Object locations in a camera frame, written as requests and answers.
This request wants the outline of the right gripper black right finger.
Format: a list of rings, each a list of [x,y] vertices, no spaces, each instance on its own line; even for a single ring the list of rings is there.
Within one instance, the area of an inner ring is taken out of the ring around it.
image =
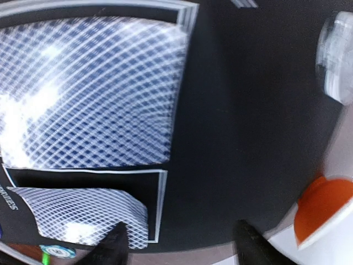
[[[279,252],[268,240],[245,220],[237,220],[234,227],[234,244],[238,264],[284,265],[297,264]]]

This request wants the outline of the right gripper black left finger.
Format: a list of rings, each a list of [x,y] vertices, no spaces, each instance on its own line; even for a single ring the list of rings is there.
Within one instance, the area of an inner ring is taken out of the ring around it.
[[[129,263],[129,242],[126,224],[118,223],[76,265],[126,265]]]

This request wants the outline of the single green poker chip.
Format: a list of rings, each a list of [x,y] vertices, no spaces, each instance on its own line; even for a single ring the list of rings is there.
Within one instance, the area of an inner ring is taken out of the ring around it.
[[[39,247],[44,253],[60,259],[72,259],[76,257],[76,251],[72,248],[59,245],[40,245]]]

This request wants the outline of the black white dealer button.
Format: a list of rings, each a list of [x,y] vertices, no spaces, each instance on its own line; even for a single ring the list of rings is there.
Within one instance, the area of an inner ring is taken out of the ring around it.
[[[352,13],[337,12],[320,32],[315,58],[319,88],[342,105],[352,104]]]

